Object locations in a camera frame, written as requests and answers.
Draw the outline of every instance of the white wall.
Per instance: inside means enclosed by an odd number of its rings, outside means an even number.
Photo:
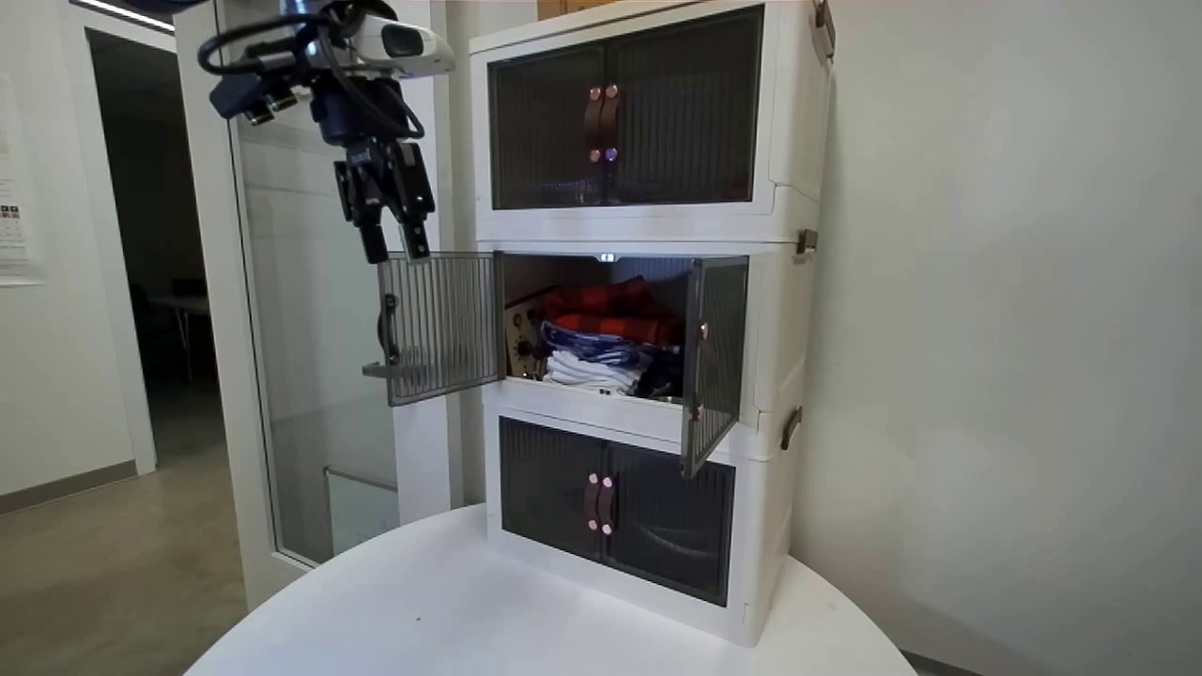
[[[448,0],[448,19],[449,19],[449,51],[456,51],[456,74],[449,74],[449,119],[456,119],[456,238],[458,243],[473,241],[473,221],[478,221],[478,203],[473,203],[473,103],[471,89],[471,41],[481,34],[498,34],[521,23],[538,19],[538,0]]]
[[[151,425],[145,410],[133,410],[143,385],[133,380],[128,306],[118,310],[118,212],[80,10],[2,0],[0,72],[19,89],[48,268],[40,286],[0,288],[2,497],[133,462],[136,446],[151,446]]]
[[[1199,27],[839,4],[798,551],[908,651],[1199,671]]]

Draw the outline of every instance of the doorway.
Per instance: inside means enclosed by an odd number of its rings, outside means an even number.
[[[178,56],[86,32],[158,466],[223,446]]]

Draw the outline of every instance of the folded clothes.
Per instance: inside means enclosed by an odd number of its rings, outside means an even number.
[[[647,374],[647,357],[637,357],[627,370],[613,370],[613,366],[595,366],[576,357],[570,351],[553,351],[547,357],[547,385],[570,385],[570,387],[588,387],[588,391],[616,391],[616,395],[631,395]]]
[[[541,323],[541,338],[547,351],[568,351],[578,360],[610,366],[610,370],[631,370],[637,360],[637,345],[616,338],[616,333],[578,333],[565,332],[556,323]]]

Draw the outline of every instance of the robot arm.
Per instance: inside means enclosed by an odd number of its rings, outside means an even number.
[[[233,66],[215,66],[239,41],[253,44]],[[223,74],[212,106],[225,119],[268,126],[278,111],[297,106],[297,89],[312,89],[312,119],[331,146],[346,151],[334,182],[369,265],[388,265],[382,212],[403,221],[411,255],[427,255],[426,220],[437,201],[416,146],[426,127],[399,81],[449,72],[449,52],[431,32],[399,23],[382,0],[331,0],[314,15],[278,15],[215,34],[198,44],[198,68]]]

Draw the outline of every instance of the open drawer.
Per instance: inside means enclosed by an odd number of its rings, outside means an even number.
[[[656,425],[694,475],[740,417],[746,270],[746,255],[399,255],[378,268],[369,377],[391,405],[515,380],[521,410]]]

